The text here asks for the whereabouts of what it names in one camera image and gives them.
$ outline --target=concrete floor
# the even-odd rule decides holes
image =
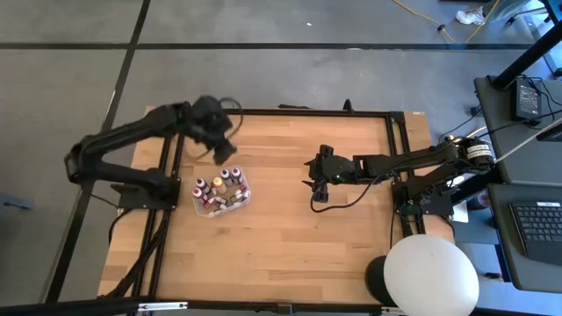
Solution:
[[[447,23],[457,38],[473,27],[452,22],[469,4],[411,2]],[[140,0],[0,2],[0,42],[128,42]],[[521,23],[484,27],[473,42],[530,43]],[[140,42],[444,43],[434,26],[389,1],[161,0],[148,12]],[[29,198],[36,209],[0,210],[0,305],[40,300],[77,187],[62,157],[96,133],[110,102],[124,51],[0,50],[0,191]],[[115,125],[139,118],[146,105],[195,100],[201,94],[237,98],[245,107],[280,103],[340,109],[424,111],[433,140],[469,118],[478,104],[472,79],[498,74],[521,54],[407,51],[137,51]],[[547,77],[543,61],[528,73]],[[476,118],[459,129],[482,126]],[[132,149],[112,153],[128,164]],[[107,184],[96,193],[117,200]],[[94,298],[107,251],[110,207],[92,200],[61,299]],[[482,269],[498,270],[493,248],[464,249]],[[562,296],[518,291],[481,280],[479,306],[562,313]],[[240,312],[202,312],[214,316]]]

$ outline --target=wooden table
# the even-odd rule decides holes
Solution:
[[[405,113],[412,150],[431,145],[423,113]],[[395,128],[401,148],[398,128]],[[389,251],[393,214],[390,181],[372,186],[355,206],[314,213],[303,163],[315,157],[320,144],[335,154],[390,154],[381,118],[300,116],[244,117],[233,137],[238,153],[226,166],[241,165],[252,190],[248,206],[218,218],[199,217],[191,202],[198,177],[218,175],[211,156],[194,162],[188,155],[203,151],[186,141],[178,206],[172,212],[158,284],[158,298],[274,301],[330,304],[377,304],[364,285],[370,260]],[[157,166],[161,139],[137,144],[133,167]],[[171,165],[170,150],[168,165]],[[347,204],[364,186],[329,187],[329,203]],[[147,211],[129,213],[115,227],[99,294],[112,290],[137,259]],[[402,238],[394,217],[393,240]],[[443,219],[425,216],[427,233],[453,241]],[[149,271],[141,293],[148,292]]]

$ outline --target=white sphere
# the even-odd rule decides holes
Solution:
[[[476,270],[457,246],[431,235],[399,241],[385,260],[385,284],[410,316],[469,315],[478,301]]]

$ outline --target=black keyboard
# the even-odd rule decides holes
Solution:
[[[562,203],[514,202],[510,207],[525,255],[562,265]]]

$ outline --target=paint bottle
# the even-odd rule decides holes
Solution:
[[[209,198],[201,189],[193,189],[193,197],[203,203]]]
[[[222,182],[222,179],[219,177],[214,178],[213,187],[217,189],[217,192],[219,192],[219,194],[224,194],[227,192],[227,186]]]
[[[244,179],[242,178],[242,172],[238,168],[232,169],[232,178],[234,184],[242,184]]]
[[[197,179],[197,187],[200,188],[205,194],[209,194],[209,191],[211,190],[209,184],[207,184],[207,182],[201,178]]]
[[[223,169],[220,172],[220,177],[222,178],[222,182],[224,182],[227,186],[233,185],[232,177],[230,176],[230,172],[227,169]]]

